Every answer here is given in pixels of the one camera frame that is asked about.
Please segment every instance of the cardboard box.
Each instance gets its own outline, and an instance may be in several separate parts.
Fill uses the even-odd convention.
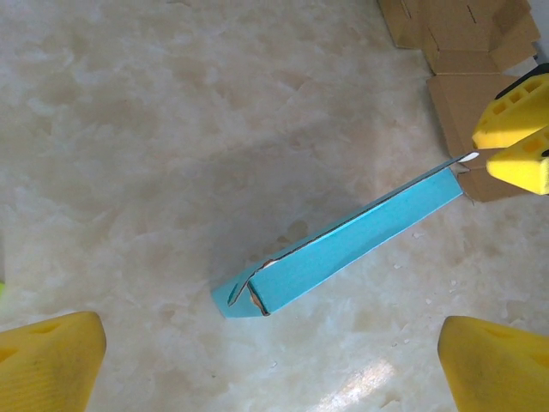
[[[475,150],[473,131],[480,116],[488,103],[516,79],[504,75],[444,75],[427,81],[450,156]],[[480,155],[464,165],[469,171],[458,175],[463,191],[470,198],[490,202],[527,193],[488,174],[486,161],[497,149],[477,151]]]
[[[379,0],[379,7],[397,47],[421,48],[418,2],[422,0]]]
[[[213,291],[227,318],[268,316],[462,194],[444,162]]]
[[[427,3],[421,44],[435,74],[501,73],[536,53],[540,34],[522,0]]]

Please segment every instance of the cardboard corner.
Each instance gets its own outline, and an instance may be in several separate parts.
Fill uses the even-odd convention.
[[[490,176],[485,168],[458,173],[457,181],[463,192],[477,202],[493,202],[507,197],[528,194],[527,191]]]

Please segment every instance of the cardboard piece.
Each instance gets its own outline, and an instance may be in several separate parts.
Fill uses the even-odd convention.
[[[444,162],[213,291],[227,318],[267,316],[462,194]]]
[[[421,24],[418,1],[379,0],[379,7],[397,47],[421,48]]]
[[[475,150],[473,132],[480,116],[488,103],[516,79],[504,75],[455,75],[434,76],[427,81],[450,156]],[[490,202],[527,193],[488,174],[486,161],[497,149],[477,151],[479,156],[465,164],[469,172],[458,175],[463,191],[470,198]]]
[[[536,53],[540,34],[522,0],[428,3],[421,44],[435,74],[497,74]]]

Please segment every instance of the marble floor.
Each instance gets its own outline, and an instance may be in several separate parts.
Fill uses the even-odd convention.
[[[453,411],[446,316],[549,334],[535,196],[461,197],[269,318],[214,306],[447,158],[374,0],[0,0],[0,34],[0,326],[96,311],[89,411]]]

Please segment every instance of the yellow foam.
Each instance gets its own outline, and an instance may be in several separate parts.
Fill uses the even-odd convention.
[[[93,312],[0,333],[0,411],[82,412],[105,351]]]
[[[473,133],[476,148],[508,148],[549,125],[549,74],[532,76],[485,109]]]
[[[549,193],[549,127],[495,154],[486,163],[488,172],[527,191]]]
[[[438,355],[461,412],[549,410],[549,338],[449,317]]]

